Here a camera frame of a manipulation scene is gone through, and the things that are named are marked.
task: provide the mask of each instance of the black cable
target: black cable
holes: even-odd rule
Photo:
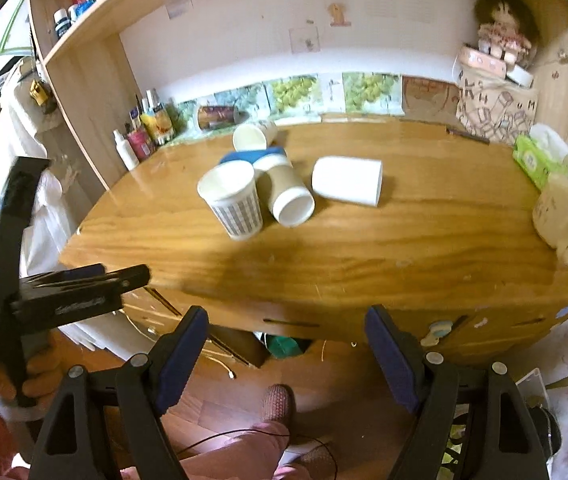
[[[193,449],[194,447],[199,446],[200,444],[204,444],[205,442],[208,442],[209,440],[213,440],[214,438],[217,438],[218,436],[225,436],[228,434],[232,434],[232,433],[247,433],[248,431],[252,431],[253,433],[262,433],[264,435],[270,435],[270,436],[287,436],[290,438],[290,435],[282,435],[281,433],[268,433],[267,431],[262,431],[262,430],[250,430],[250,429],[246,429],[246,430],[232,430],[232,431],[225,431],[224,433],[218,433],[215,435],[211,435],[209,437],[206,437],[202,440],[200,440],[199,442],[196,442],[195,444],[193,444],[192,446],[186,447],[181,451],[177,452],[177,456],[180,456],[182,453],[185,453],[187,451],[190,451],[191,449]],[[328,446],[323,443],[321,440],[319,440],[318,438],[314,438],[312,436],[306,436],[306,435],[302,435],[302,434],[298,434],[298,436],[302,437],[302,438],[307,438],[308,440],[315,440],[318,444],[320,444],[325,450],[327,450],[328,454],[331,457],[331,460],[333,460],[333,464],[335,465],[335,474],[333,476],[333,480],[337,480],[337,460],[335,459],[335,457],[333,456],[333,453],[331,453],[331,450],[328,449]]]

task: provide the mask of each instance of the drawer handle slot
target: drawer handle slot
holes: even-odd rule
[[[280,321],[277,319],[269,319],[265,317],[262,320],[264,323],[273,324],[273,325],[283,325],[283,326],[299,326],[302,328],[320,328],[317,323],[306,323],[306,322],[296,322],[296,321]]]

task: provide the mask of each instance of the human hand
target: human hand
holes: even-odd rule
[[[55,340],[48,337],[48,348],[34,355],[26,365],[29,379],[24,381],[22,391],[27,397],[37,399],[38,405],[48,408],[62,381],[60,355]],[[0,397],[13,400],[16,389],[8,378],[4,365],[0,364]]]

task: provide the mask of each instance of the white paper cup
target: white paper cup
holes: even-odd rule
[[[315,199],[286,156],[267,155],[253,165],[260,199],[280,225],[297,227],[315,210]]]
[[[315,163],[312,186],[329,200],[377,207],[382,175],[381,160],[325,156]]]
[[[262,230],[262,213],[250,162],[233,160],[216,166],[198,183],[206,201],[233,240],[246,240]]]
[[[265,150],[277,136],[278,128],[273,121],[244,123],[233,133],[233,146],[236,152]]]

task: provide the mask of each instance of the beige cup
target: beige cup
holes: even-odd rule
[[[257,194],[279,224],[296,227],[311,218],[315,210],[313,195],[286,156],[279,153],[267,155],[253,167]]]
[[[254,121],[240,124],[233,133],[233,146],[236,152],[265,150],[278,136],[278,128],[273,121]]]

